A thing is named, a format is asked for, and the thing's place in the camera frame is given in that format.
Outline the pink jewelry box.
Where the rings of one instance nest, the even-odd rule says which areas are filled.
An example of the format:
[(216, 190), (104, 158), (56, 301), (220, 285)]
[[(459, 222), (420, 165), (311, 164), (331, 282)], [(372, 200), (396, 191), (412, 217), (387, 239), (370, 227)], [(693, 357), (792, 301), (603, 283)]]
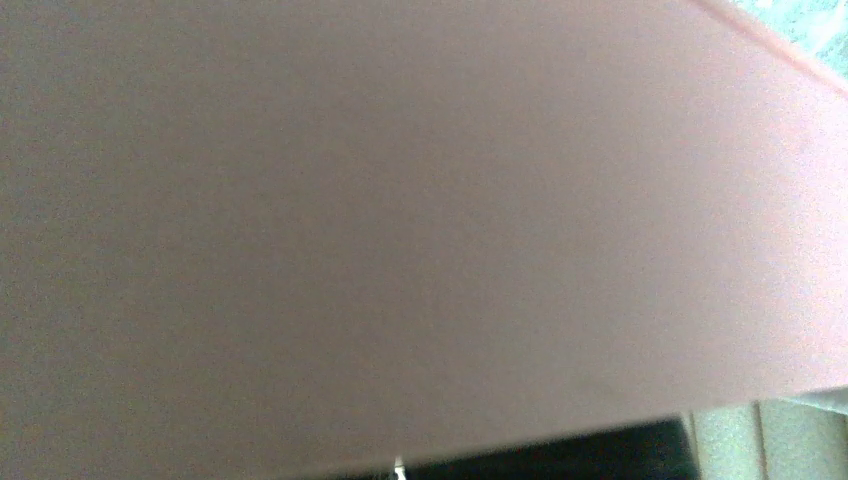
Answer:
[(846, 381), (847, 85), (728, 1), (1, 5), (5, 479)]

